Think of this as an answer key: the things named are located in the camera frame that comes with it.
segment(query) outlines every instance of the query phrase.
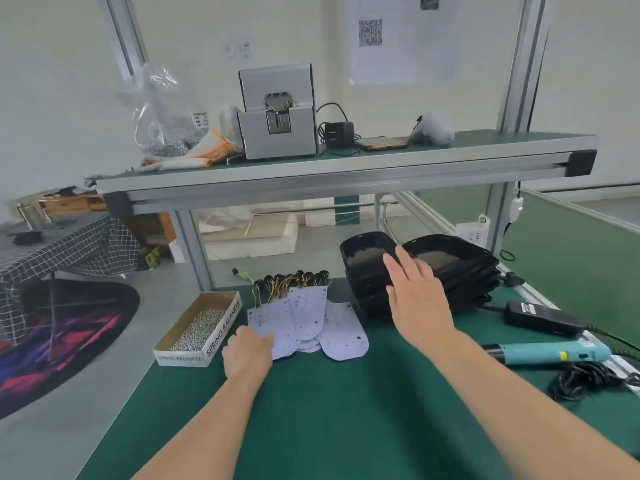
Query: person's left hand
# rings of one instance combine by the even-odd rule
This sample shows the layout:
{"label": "person's left hand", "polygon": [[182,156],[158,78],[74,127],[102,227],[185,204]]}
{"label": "person's left hand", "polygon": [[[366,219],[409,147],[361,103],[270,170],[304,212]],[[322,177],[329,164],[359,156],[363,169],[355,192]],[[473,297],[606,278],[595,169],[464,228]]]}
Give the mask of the person's left hand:
{"label": "person's left hand", "polygon": [[270,333],[261,339],[252,328],[245,325],[238,327],[236,334],[229,337],[227,345],[222,349],[227,379],[244,369],[251,369],[260,375],[261,380],[264,379],[273,362],[273,338],[274,335]]}

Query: colorful rug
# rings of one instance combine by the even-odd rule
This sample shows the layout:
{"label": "colorful rug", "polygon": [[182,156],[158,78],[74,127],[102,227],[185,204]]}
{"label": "colorful rug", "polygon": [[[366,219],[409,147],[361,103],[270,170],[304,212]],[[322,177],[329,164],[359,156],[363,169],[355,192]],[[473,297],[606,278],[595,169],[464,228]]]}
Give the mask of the colorful rug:
{"label": "colorful rug", "polygon": [[[32,309],[47,306],[49,286],[42,282],[24,296]],[[31,314],[34,326],[20,346],[0,355],[0,419],[52,391],[104,352],[129,324],[140,304],[131,286],[112,282],[56,280],[56,302],[95,302],[60,306],[53,346],[46,309]]]}

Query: qr code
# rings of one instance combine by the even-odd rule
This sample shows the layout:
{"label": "qr code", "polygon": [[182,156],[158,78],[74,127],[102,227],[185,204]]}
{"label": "qr code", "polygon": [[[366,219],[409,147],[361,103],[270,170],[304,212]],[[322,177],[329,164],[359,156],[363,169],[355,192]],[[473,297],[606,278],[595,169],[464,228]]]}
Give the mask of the qr code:
{"label": "qr code", "polygon": [[382,18],[360,21],[360,46],[382,45]]}

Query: checkered tablecloth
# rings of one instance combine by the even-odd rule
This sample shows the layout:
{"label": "checkered tablecloth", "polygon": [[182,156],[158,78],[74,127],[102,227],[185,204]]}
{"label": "checkered tablecloth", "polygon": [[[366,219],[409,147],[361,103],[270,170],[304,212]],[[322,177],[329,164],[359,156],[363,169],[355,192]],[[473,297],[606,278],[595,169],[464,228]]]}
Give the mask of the checkered tablecloth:
{"label": "checkered tablecloth", "polygon": [[18,344],[26,334],[20,284],[52,271],[114,276],[138,265],[138,240],[124,223],[108,214],[67,216],[75,221],[43,232],[44,240],[16,246],[0,236],[0,329],[2,338]]}

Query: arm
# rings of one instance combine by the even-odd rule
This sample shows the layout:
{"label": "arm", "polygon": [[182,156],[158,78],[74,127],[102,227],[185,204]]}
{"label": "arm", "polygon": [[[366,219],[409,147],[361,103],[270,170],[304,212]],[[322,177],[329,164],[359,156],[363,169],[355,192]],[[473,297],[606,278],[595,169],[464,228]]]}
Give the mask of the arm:
{"label": "arm", "polygon": [[135,480],[227,480],[234,476],[258,389],[271,368],[273,334],[260,339],[246,326],[222,349],[227,381]]}
{"label": "arm", "polygon": [[451,384],[516,478],[640,478],[640,463],[457,331],[431,268],[396,254],[402,266],[384,261],[398,331]]}

